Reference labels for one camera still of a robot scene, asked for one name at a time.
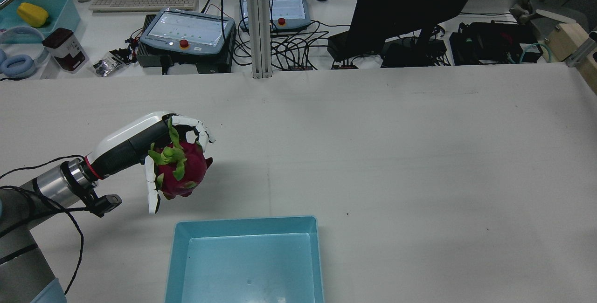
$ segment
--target small packet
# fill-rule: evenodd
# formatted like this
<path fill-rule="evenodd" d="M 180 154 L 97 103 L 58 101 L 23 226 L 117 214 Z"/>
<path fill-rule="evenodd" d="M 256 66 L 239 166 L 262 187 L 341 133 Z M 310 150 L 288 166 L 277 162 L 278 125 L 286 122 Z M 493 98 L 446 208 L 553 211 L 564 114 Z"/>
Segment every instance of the small packet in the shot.
<path fill-rule="evenodd" d="M 130 51 L 127 49 L 111 50 L 102 59 L 93 63 L 90 70 L 96 76 L 110 76 L 120 72 L 132 63 L 126 53 L 130 55 Z"/>

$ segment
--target yellow object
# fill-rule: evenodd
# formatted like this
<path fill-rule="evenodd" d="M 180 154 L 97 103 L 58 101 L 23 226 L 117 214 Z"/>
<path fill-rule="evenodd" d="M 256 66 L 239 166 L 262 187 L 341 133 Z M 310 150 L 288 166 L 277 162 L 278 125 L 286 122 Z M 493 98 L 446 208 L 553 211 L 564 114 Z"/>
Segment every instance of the yellow object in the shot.
<path fill-rule="evenodd" d="M 30 3 L 21 3 L 17 8 L 17 14 L 34 28 L 43 26 L 49 16 L 47 10 Z"/>

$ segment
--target blue cable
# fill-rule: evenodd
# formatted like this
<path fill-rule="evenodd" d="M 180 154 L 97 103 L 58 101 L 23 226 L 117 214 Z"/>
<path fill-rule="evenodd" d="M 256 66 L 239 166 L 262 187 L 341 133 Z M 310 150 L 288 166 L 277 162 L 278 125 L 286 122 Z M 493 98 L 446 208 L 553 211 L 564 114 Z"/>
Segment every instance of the blue cable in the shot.
<path fill-rule="evenodd" d="M 548 46 L 546 46 L 545 44 L 543 44 L 543 43 L 533 43 L 533 44 L 529 45 L 528 47 L 526 47 L 524 49 L 524 51 L 521 54 L 520 61 L 518 61 L 518 63 L 522 63 L 522 59 L 524 58 L 525 53 L 527 53 L 528 50 L 530 48 L 534 47 L 534 46 L 542 46 L 542 47 L 544 47 L 548 51 L 548 54 L 549 54 L 548 63 L 552 62 L 552 50 Z"/>

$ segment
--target dragon fruit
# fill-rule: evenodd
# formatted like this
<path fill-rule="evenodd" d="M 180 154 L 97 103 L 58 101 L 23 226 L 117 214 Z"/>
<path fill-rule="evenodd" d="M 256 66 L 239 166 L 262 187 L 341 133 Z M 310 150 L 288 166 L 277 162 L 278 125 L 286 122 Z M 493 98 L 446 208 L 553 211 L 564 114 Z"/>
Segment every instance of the dragon fruit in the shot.
<path fill-rule="evenodd" d="M 147 154 L 155 162 L 157 189 L 170 200 L 177 195 L 188 197 L 203 180 L 213 159 L 203 156 L 203 148 L 197 142 L 181 139 L 172 120 L 168 121 L 168 129 L 172 143 L 164 148 L 152 144 Z"/>

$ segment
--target plastic bin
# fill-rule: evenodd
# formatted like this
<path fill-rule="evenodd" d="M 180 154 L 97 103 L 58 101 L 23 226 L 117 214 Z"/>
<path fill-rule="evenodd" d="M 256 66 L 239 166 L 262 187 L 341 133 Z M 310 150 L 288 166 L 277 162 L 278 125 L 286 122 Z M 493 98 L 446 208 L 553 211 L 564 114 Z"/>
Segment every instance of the plastic bin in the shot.
<path fill-rule="evenodd" d="M 166 303 L 324 303 L 313 216 L 179 222 Z"/>
<path fill-rule="evenodd" d="M 0 10 L 0 31 L 18 26 L 28 26 L 17 14 L 17 7 L 21 3 L 32 3 L 47 10 L 49 17 L 46 23 L 38 28 L 44 37 L 49 36 L 56 28 L 63 27 L 76 31 L 81 17 L 77 12 L 73 0 L 13 0 L 8 6 Z M 40 43 L 39 38 L 31 35 L 19 36 L 8 43 Z"/>

